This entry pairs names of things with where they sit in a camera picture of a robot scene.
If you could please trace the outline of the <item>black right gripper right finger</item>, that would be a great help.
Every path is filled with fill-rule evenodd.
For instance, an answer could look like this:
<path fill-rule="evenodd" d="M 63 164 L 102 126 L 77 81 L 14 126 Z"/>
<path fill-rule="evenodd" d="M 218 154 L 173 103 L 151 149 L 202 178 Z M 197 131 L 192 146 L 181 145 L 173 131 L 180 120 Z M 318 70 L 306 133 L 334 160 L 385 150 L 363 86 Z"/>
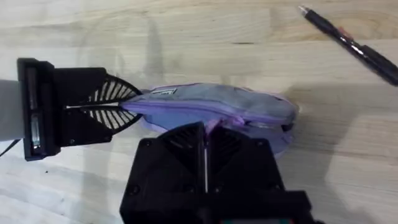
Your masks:
<path fill-rule="evenodd" d="M 238 131 L 217 127 L 207 135 L 206 191 L 284 191 L 271 145 Z"/>

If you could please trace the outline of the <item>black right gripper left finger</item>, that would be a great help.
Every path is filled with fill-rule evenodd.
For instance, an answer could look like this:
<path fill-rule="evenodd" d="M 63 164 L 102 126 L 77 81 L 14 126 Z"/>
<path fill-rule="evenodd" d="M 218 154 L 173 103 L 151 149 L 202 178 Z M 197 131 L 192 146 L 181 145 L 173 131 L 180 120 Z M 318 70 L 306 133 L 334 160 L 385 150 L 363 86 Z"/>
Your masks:
<path fill-rule="evenodd" d="M 205 140 L 201 122 L 141 139 L 123 198 L 206 198 Z"/>

